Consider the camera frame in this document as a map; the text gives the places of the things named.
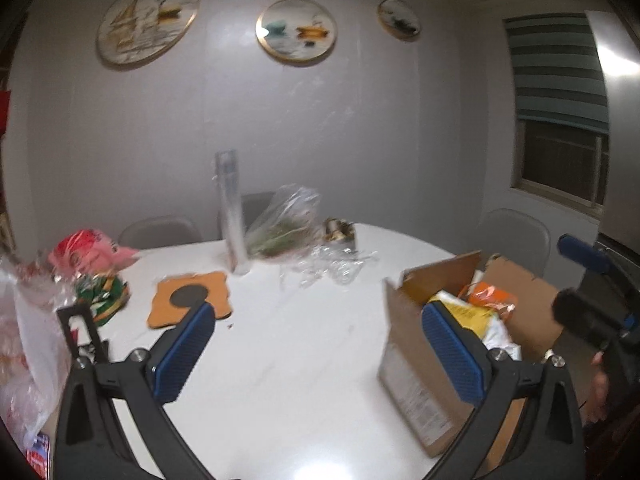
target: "open cardboard box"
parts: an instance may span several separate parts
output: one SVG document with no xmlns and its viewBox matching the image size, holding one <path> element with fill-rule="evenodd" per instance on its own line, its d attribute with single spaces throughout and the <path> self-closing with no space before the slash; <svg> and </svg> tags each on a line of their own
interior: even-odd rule
<svg viewBox="0 0 640 480">
<path fill-rule="evenodd" d="M 479 251 L 464 254 L 406 270 L 399 288 L 385 282 L 390 330 L 378 377 L 429 456 L 447 449 L 473 406 L 458 397 L 422 332 L 420 313 L 440 290 L 458 295 L 471 283 L 479 261 Z M 516 295 L 507 329 L 524 360 L 540 361 L 562 332 L 551 311 L 558 290 L 503 257 L 488 264 L 482 280 Z M 512 402 L 487 456 L 489 470 L 500 463 L 523 405 L 523 400 Z"/>
</svg>

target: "yellow package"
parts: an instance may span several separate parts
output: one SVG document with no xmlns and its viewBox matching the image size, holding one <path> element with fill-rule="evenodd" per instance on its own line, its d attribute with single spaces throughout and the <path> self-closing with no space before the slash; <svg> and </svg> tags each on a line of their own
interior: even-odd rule
<svg viewBox="0 0 640 480">
<path fill-rule="evenodd" d="M 460 326 L 468 328 L 480 339 L 484 339 L 489 321 L 494 316 L 493 310 L 482 306 L 473 306 L 444 290 L 431 296 L 429 301 L 440 301 L 460 323 Z"/>
</svg>

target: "plastic bag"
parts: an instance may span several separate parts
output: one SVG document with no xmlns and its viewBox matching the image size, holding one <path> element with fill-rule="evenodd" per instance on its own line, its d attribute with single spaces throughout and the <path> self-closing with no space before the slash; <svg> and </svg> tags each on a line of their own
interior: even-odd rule
<svg viewBox="0 0 640 480">
<path fill-rule="evenodd" d="M 0 258 L 0 416 L 21 450 L 33 445 L 64 389 L 70 355 L 55 309 L 74 299 L 69 283 L 42 274 L 21 280 Z"/>
<path fill-rule="evenodd" d="M 276 191 L 265 211 L 245 235 L 252 258 L 273 258 L 315 244 L 320 194 L 308 187 L 289 184 Z"/>
<path fill-rule="evenodd" d="M 62 240 L 49 255 L 49 262 L 62 276 L 98 274 L 130 266 L 138 251 L 118 245 L 98 229 L 80 229 Z"/>
<path fill-rule="evenodd" d="M 465 294 L 469 303 L 496 311 L 503 321 L 507 321 L 511 317 L 511 313 L 518 303 L 518 299 L 513 294 L 485 282 L 466 286 L 458 297 L 462 298 Z"/>
<path fill-rule="evenodd" d="M 299 273 L 300 287 L 307 288 L 323 276 L 329 276 L 338 285 L 349 285 L 358 277 L 364 265 L 378 262 L 378 254 L 374 251 L 366 253 L 349 248 L 341 249 L 318 245 L 306 254 L 300 254 L 293 263 L 280 267 L 280 284 L 289 272 Z"/>
</svg>

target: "orange mat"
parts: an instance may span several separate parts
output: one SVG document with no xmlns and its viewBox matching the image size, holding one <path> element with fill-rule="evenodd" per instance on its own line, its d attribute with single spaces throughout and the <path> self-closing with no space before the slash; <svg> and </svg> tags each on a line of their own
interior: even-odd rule
<svg viewBox="0 0 640 480">
<path fill-rule="evenodd" d="M 233 311 L 228 302 L 229 290 L 226 288 L 226 274 L 217 271 L 209 274 L 168 278 L 158 283 L 158 290 L 151 302 L 151 313 L 146 318 L 146 324 L 149 328 L 162 328 L 178 324 L 187 314 L 189 306 L 200 306 L 202 303 L 179 305 L 189 303 L 190 300 L 191 303 L 197 303 L 202 298 L 213 305 L 216 319 L 225 319 L 225 317 L 231 316 Z"/>
</svg>

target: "refrigerator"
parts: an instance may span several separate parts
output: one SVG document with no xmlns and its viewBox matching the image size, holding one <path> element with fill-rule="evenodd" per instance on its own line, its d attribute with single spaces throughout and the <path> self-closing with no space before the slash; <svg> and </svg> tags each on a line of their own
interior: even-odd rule
<svg viewBox="0 0 640 480">
<path fill-rule="evenodd" d="M 609 176 L 596 247 L 640 286 L 640 52 L 615 14 L 587 16 L 609 105 Z M 588 286 L 593 276 L 585 280 Z"/>
</svg>

